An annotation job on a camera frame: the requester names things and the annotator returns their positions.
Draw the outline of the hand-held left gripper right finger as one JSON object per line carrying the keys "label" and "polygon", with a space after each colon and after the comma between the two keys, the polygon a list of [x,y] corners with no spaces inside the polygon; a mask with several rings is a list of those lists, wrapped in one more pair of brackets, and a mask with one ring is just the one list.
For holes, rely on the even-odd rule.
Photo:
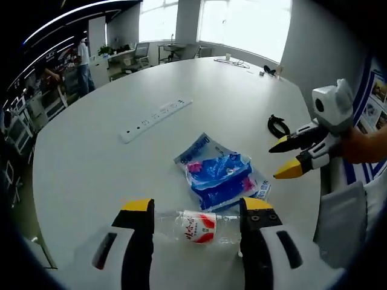
{"label": "hand-held left gripper right finger", "polygon": [[342,276],[269,203],[243,197],[239,213],[245,289],[331,289]]}

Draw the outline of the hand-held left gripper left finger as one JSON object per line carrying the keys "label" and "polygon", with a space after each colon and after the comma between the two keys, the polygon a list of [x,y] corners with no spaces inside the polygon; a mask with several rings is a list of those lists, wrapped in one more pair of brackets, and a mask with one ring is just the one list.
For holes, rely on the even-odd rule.
{"label": "hand-held left gripper left finger", "polygon": [[99,229],[57,271],[65,289],[149,289],[154,252],[155,204],[127,202],[113,222]]}

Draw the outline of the person's right hand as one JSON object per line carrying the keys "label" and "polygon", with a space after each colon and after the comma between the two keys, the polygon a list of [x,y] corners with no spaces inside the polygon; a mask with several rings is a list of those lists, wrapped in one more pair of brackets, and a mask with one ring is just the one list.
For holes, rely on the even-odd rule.
{"label": "person's right hand", "polygon": [[363,134],[351,128],[342,138],[343,157],[352,164],[374,163],[377,161],[374,143],[374,134]]}

